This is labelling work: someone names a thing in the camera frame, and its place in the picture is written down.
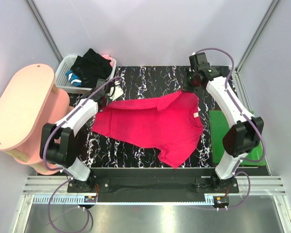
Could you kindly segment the pink red t shirt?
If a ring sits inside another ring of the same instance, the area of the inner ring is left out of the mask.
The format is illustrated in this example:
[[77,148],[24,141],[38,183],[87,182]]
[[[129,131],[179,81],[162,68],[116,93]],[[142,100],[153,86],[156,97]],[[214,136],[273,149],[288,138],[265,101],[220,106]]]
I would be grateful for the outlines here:
[[183,90],[115,101],[96,114],[92,131],[141,148],[157,148],[161,162],[178,168],[195,151],[204,130],[198,103],[196,94]]

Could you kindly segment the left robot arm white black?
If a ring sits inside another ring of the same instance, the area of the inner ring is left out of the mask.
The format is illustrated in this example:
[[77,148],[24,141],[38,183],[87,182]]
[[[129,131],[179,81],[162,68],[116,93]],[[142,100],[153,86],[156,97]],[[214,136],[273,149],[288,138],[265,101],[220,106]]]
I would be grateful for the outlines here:
[[40,158],[48,171],[66,172],[78,180],[78,187],[90,192],[95,180],[90,176],[90,168],[76,155],[76,136],[83,125],[106,107],[115,94],[115,82],[120,77],[107,81],[99,80],[97,86],[82,95],[78,105],[65,117],[42,128]]

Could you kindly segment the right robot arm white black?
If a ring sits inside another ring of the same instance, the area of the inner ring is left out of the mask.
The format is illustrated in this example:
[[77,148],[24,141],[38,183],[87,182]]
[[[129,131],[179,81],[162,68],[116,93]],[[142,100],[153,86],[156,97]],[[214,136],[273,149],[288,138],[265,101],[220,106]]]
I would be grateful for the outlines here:
[[200,88],[205,89],[219,105],[229,126],[223,138],[223,157],[210,181],[212,190],[219,193],[227,188],[227,180],[236,175],[238,166],[248,154],[259,144],[264,145],[261,136],[264,121],[244,107],[228,83],[231,75],[225,76],[211,66],[204,49],[194,52],[189,60],[184,90],[197,92]]

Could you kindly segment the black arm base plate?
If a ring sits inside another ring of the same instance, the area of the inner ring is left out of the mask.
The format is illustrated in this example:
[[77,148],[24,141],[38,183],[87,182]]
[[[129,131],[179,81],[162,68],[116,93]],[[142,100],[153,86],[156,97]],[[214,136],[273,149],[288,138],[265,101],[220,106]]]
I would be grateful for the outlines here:
[[69,182],[69,193],[98,192],[98,202],[158,203],[204,201],[205,194],[239,194],[240,174],[215,182],[210,168],[93,168],[89,180]]

